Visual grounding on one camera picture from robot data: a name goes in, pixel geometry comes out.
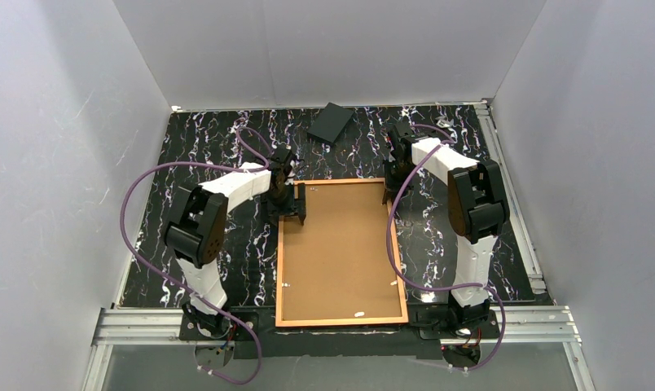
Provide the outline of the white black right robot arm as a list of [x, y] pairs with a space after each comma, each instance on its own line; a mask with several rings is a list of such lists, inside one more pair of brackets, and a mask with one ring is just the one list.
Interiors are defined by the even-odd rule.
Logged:
[[421, 170], [447, 188], [447, 211], [456, 235], [455, 280], [446, 313], [433, 322], [446, 332], [472, 331], [490, 318], [488, 287], [492, 250], [510, 210], [501, 169], [494, 160], [475, 160], [450, 147], [449, 136], [432, 125], [399, 122], [389, 128], [390, 153], [384, 162], [384, 200], [391, 203], [386, 251], [394, 259], [394, 214], [410, 181]]

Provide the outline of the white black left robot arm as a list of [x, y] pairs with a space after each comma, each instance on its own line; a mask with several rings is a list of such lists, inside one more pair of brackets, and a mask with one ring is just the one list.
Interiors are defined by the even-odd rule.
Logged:
[[290, 146], [277, 148], [269, 164], [244, 162], [240, 169], [195, 186], [180, 186], [174, 193], [163, 240], [173, 250], [188, 286], [202, 297], [192, 297], [184, 314], [204, 336], [227, 336], [230, 319], [219, 314], [227, 302], [218, 270], [225, 238], [226, 218], [247, 200], [260, 197], [262, 216], [270, 222], [307, 215], [306, 187], [294, 182], [299, 158]]

